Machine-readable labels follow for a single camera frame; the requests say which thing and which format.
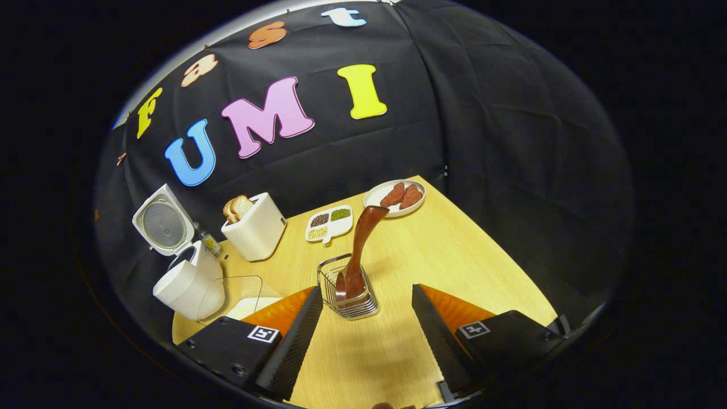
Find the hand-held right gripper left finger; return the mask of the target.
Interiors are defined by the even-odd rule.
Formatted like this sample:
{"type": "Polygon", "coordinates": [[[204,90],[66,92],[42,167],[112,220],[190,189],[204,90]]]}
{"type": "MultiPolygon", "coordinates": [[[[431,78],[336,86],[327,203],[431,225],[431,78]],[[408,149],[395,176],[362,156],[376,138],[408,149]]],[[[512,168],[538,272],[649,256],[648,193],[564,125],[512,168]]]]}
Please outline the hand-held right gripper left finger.
{"type": "Polygon", "coordinates": [[[237,389],[289,400],[322,308],[320,287],[311,286],[246,318],[215,319],[177,348],[237,389]]]}

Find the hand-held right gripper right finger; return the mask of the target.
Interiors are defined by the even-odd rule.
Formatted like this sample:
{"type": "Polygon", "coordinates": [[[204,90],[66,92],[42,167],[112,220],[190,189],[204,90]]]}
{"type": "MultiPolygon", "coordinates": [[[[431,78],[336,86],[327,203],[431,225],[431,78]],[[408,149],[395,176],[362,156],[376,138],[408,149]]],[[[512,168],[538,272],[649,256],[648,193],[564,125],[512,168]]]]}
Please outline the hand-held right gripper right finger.
{"type": "Polygon", "coordinates": [[[509,388],[568,339],[566,329],[519,311],[495,314],[424,284],[413,285],[411,306],[449,390],[460,396],[509,388]]]}

